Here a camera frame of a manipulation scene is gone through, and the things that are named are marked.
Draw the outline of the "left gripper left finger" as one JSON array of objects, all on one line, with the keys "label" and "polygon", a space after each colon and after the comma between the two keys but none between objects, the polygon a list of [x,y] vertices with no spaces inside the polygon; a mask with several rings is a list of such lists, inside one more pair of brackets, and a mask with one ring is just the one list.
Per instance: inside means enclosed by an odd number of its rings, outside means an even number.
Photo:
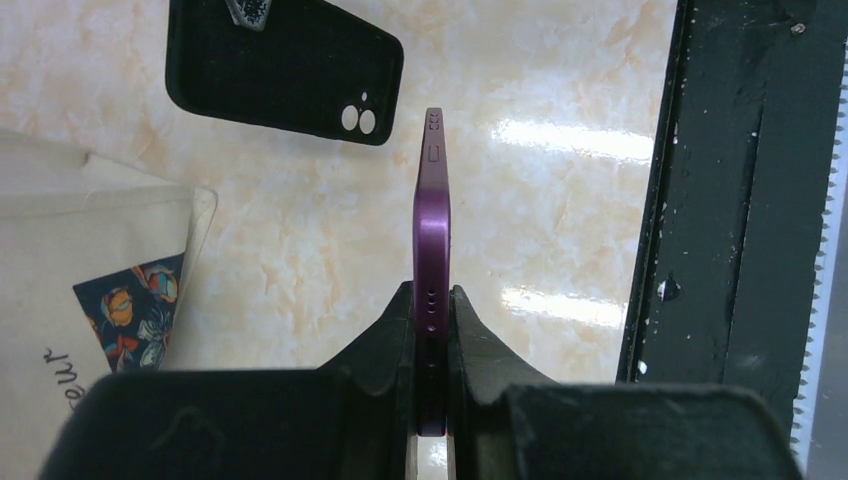
[{"label": "left gripper left finger", "polygon": [[412,479],[413,288],[315,369],[136,372],[98,381],[43,479]]}]

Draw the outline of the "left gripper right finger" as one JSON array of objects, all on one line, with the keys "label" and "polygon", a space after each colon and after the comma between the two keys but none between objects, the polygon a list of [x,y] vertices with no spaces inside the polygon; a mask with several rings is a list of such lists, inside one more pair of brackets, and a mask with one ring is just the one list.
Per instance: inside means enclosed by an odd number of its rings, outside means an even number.
[{"label": "left gripper right finger", "polygon": [[561,384],[450,306],[448,474],[453,479],[798,479],[753,393],[720,385]]}]

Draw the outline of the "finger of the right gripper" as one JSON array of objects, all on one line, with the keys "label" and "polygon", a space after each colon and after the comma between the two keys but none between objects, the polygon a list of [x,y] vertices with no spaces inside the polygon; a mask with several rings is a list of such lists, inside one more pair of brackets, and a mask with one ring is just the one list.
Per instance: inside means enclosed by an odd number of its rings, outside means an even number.
[{"label": "finger of the right gripper", "polygon": [[267,22],[272,0],[225,0],[225,4],[236,26],[261,32]]}]

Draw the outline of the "black phone case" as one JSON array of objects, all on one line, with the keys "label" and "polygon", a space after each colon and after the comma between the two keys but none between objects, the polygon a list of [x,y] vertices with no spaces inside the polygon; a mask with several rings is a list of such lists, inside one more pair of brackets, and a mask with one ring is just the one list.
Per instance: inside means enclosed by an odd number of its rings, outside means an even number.
[{"label": "black phone case", "polygon": [[201,116],[383,145],[403,62],[395,36],[326,1],[272,1],[261,32],[225,1],[169,4],[166,90]]}]

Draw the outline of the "black smartphone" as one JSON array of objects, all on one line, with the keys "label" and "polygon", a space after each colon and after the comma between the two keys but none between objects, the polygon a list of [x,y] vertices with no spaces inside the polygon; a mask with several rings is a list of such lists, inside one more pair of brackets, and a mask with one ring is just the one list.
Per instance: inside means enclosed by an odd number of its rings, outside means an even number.
[{"label": "black smartphone", "polygon": [[426,110],[413,200],[417,433],[445,433],[451,202],[443,111]]}]

